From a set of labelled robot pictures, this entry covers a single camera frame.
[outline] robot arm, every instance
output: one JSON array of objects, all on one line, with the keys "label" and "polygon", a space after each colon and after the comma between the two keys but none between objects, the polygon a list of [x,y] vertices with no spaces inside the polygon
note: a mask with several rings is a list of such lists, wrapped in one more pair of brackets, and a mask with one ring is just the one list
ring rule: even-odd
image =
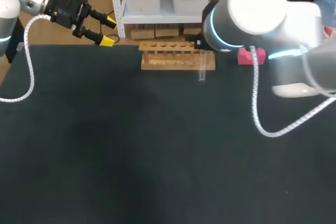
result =
[{"label": "robot arm", "polygon": [[20,10],[33,16],[47,14],[51,16],[52,22],[72,29],[74,36],[85,36],[97,45],[112,46],[114,43],[114,40],[86,30],[83,26],[83,21],[88,16],[112,29],[117,26],[108,15],[92,9],[87,0],[0,0],[0,56],[7,50]]},{"label": "robot arm", "polygon": [[321,12],[314,3],[219,0],[205,8],[202,33],[188,40],[194,41],[196,48],[222,52],[241,47],[250,50],[250,46],[264,48],[272,89],[282,97],[321,93],[314,88],[302,62],[307,52],[317,83],[326,91],[336,91],[336,46],[323,45]]}]

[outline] white coiled cable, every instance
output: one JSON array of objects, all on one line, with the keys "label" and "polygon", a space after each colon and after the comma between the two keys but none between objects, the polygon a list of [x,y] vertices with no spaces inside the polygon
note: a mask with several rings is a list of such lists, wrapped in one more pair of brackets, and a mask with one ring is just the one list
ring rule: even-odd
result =
[{"label": "white coiled cable", "polygon": [[322,111],[324,108],[326,108],[328,105],[333,103],[336,98],[329,98],[326,101],[322,102],[320,105],[309,111],[307,114],[293,122],[292,124],[288,125],[287,127],[283,128],[282,130],[278,132],[267,132],[265,129],[262,127],[259,116],[258,116],[258,109],[257,109],[257,100],[258,100],[258,84],[259,84],[259,65],[258,65],[258,57],[256,53],[256,48],[254,46],[250,47],[251,52],[252,52],[252,58],[253,58],[253,93],[252,93],[252,115],[253,115],[253,121],[254,124],[256,125],[258,131],[266,136],[266,137],[279,137],[282,135],[287,134],[288,132],[294,130],[304,122],[308,121],[311,119],[313,116],[315,116],[317,113]]},{"label": "white coiled cable", "polygon": [[37,15],[34,18],[32,18],[25,29],[25,33],[24,33],[24,46],[25,46],[25,51],[26,51],[26,58],[27,58],[27,63],[28,63],[28,68],[29,68],[29,75],[30,75],[30,86],[29,86],[29,90],[27,91],[27,93],[25,95],[23,95],[22,97],[16,98],[16,99],[4,99],[4,98],[0,98],[0,102],[19,102],[19,101],[23,101],[26,98],[28,98],[33,89],[34,89],[34,85],[35,85],[35,77],[34,77],[34,71],[33,71],[33,65],[32,65],[32,61],[30,58],[30,53],[29,53],[29,44],[28,44],[28,34],[29,34],[29,29],[32,26],[32,24],[39,20],[39,19],[46,19],[46,20],[50,20],[50,16],[48,15]]}]

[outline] wooden test tube rack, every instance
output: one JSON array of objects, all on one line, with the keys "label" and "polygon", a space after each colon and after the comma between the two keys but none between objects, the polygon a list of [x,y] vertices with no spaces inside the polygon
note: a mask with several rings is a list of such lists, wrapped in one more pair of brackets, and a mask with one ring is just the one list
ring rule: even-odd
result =
[{"label": "wooden test tube rack", "polygon": [[[190,42],[143,41],[139,45],[143,51],[142,70],[200,70],[200,50]],[[215,70],[215,54],[207,51],[206,69]]]}]

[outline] blue object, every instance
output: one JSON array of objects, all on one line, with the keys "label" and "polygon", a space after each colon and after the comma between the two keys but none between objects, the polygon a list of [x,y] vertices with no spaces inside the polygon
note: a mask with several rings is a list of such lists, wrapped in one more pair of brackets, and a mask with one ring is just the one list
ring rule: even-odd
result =
[{"label": "blue object", "polygon": [[324,26],[336,28],[336,0],[315,0],[322,12]]}]

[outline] dark mat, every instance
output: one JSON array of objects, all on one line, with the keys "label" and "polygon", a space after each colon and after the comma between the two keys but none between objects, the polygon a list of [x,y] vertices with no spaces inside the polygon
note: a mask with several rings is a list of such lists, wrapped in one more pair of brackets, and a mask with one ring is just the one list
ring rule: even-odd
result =
[{"label": "dark mat", "polygon": [[[0,223],[283,224],[336,220],[336,106],[288,135],[251,118],[252,68],[142,72],[136,47],[35,46],[36,87],[0,104]],[[24,52],[0,88],[28,89]],[[278,130],[324,100],[284,99],[261,69]]]}]

